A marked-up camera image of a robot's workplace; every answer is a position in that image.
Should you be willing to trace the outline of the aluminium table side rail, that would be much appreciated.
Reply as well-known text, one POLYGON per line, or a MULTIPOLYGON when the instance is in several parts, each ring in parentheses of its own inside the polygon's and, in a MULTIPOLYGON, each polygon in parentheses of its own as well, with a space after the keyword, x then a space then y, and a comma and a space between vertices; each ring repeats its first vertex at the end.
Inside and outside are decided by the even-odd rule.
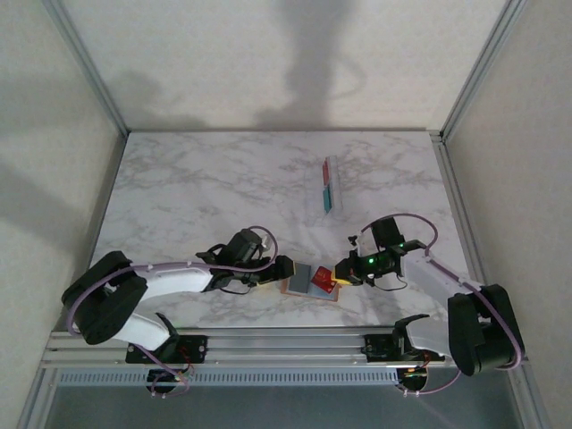
POLYGON ((95 267, 91 265, 128 139, 129 137, 119 138, 112 150, 111 161, 105 172, 102 189, 88 227, 91 235, 88 240, 87 262, 73 275, 71 284, 61 297, 63 308, 66 310, 65 327, 72 337, 86 338, 103 327, 102 322, 96 322, 103 300, 97 299, 94 304, 87 304, 86 300, 106 282, 131 270, 128 258, 121 256, 118 250, 97 260, 95 267))
POLYGON ((489 277, 486 273, 484 260, 478 248, 466 200, 462 194, 458 177, 450 157, 450 152, 439 131, 430 130, 429 137, 433 144, 433 151, 439 165, 448 200, 450 201, 451 212, 460 238, 463 254, 467 262, 468 272, 472 279, 488 284, 489 277))

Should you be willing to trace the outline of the aluminium frame leg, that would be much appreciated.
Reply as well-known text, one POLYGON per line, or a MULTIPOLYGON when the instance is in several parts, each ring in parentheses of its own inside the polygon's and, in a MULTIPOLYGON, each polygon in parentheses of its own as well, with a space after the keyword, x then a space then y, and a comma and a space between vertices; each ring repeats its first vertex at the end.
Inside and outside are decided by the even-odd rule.
POLYGON ((509 383, 524 429, 552 429, 532 367, 528 361, 509 371, 509 383))
POLYGON ((24 403, 17 429, 45 429, 60 378, 58 369, 38 369, 24 403))

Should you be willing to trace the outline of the aluminium frame post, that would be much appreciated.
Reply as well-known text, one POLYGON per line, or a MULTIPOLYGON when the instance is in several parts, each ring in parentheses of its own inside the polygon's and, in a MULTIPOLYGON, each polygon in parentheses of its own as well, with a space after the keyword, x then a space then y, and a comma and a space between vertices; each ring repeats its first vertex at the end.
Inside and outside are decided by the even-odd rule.
POLYGON ((101 78, 75 24, 72 22, 72 17, 69 15, 63 0, 40 1, 61 35, 63 42, 71 51, 83 76, 87 80, 98 102, 103 107, 106 115, 113 122, 120 135, 127 138, 130 134, 130 128, 126 125, 119 108, 101 78))
POLYGON ((484 42, 479 55, 472 66, 459 94, 450 110, 444 124, 439 131, 439 138, 445 143, 458 127, 462 116, 468 109, 470 103, 476 95, 486 74, 500 53, 509 34, 517 22, 519 15, 523 12, 528 0, 506 0, 501 8, 500 15, 492 26, 489 36, 484 42))

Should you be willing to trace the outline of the aluminium frame cross rail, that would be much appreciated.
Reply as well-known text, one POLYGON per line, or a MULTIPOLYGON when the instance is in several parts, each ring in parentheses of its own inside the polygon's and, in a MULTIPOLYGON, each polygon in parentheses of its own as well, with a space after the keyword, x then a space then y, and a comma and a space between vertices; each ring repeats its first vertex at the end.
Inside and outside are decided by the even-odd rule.
MULTIPOLYGON (((167 364, 194 368, 318 368, 318 367, 414 367, 421 362, 372 362, 361 353, 364 336, 391 334, 385 326, 316 328, 212 328, 179 330, 179 335, 208 337, 202 364, 167 364)), ((88 345, 67 332, 50 335, 40 359, 43 368, 155 368, 156 364, 128 364, 131 343, 109 340, 88 345)))

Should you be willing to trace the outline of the pink leather card holder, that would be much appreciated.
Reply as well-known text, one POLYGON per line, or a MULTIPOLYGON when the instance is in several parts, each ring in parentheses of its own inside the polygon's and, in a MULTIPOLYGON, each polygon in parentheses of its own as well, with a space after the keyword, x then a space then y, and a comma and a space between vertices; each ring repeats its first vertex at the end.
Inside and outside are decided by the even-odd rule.
POLYGON ((330 302, 336 302, 339 298, 339 285, 337 284, 333 293, 327 294, 314 286, 310 280, 319 266, 324 266, 330 270, 329 265, 308 265, 299 262, 295 263, 296 272, 289 279, 281 282, 281 294, 290 295, 297 298, 320 299, 330 302))

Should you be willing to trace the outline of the clear acrylic card stand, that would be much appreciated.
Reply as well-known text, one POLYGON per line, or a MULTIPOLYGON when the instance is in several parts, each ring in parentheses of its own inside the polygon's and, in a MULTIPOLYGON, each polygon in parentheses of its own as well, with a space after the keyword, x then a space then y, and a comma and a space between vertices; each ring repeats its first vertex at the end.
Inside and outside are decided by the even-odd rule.
POLYGON ((326 157, 312 162, 304 173, 304 203, 308 227, 333 227, 347 222, 347 216, 344 214, 338 157, 326 157), (329 214, 324 212, 323 205, 322 165, 326 157, 330 159, 331 180, 328 186, 331 189, 333 203, 329 214))

